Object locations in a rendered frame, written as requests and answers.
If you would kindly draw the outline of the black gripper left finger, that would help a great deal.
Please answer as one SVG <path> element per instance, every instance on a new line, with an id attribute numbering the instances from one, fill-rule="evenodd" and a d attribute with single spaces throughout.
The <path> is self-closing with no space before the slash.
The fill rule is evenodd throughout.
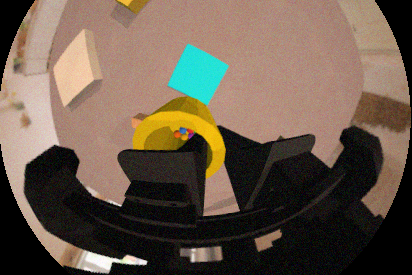
<path id="1" fill-rule="evenodd" d="M 118 164 L 129 181 L 167 182 L 189 185 L 190 197 L 203 217 L 205 201 L 207 141 L 197 132 L 177 151 L 163 149 L 124 149 L 117 155 Z"/>

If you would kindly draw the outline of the yellow cup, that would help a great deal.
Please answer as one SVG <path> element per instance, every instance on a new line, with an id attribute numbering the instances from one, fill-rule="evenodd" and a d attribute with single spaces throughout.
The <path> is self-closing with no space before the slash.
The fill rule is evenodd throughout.
<path id="1" fill-rule="evenodd" d="M 173 136 L 173 133 L 179 131 L 181 127 L 197 132 L 207 141 L 206 178 L 213 176 L 225 161 L 226 149 L 210 109 L 195 97 L 178 97 L 170 100 L 158 111 L 150 113 L 141 124 L 137 125 L 133 135 L 133 149 L 177 151 L 189 141 Z"/>

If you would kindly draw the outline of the beige flat rectangular block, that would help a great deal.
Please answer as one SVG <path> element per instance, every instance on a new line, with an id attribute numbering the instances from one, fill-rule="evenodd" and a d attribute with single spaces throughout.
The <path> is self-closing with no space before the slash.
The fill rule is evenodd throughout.
<path id="1" fill-rule="evenodd" d="M 97 62 L 93 38 L 93 31 L 84 28 L 65 52 L 62 52 L 61 59 L 58 58 L 58 63 L 52 68 L 64 108 L 76 103 L 78 97 L 104 79 L 98 66 L 100 63 Z"/>

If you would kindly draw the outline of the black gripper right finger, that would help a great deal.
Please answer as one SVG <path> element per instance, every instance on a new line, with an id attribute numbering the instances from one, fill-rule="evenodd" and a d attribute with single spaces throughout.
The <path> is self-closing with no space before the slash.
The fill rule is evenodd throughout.
<path id="1" fill-rule="evenodd" d="M 230 177 L 231 188 L 234 190 L 235 200 L 239 210 L 254 208 L 254 201 L 260 188 L 266 180 L 268 172 L 275 161 L 298 156 L 300 153 L 312 152 L 316 136 L 303 135 L 288 137 L 286 140 L 268 141 L 260 144 L 258 141 L 231 132 L 229 129 L 217 125 L 225 145 L 226 172 Z"/>

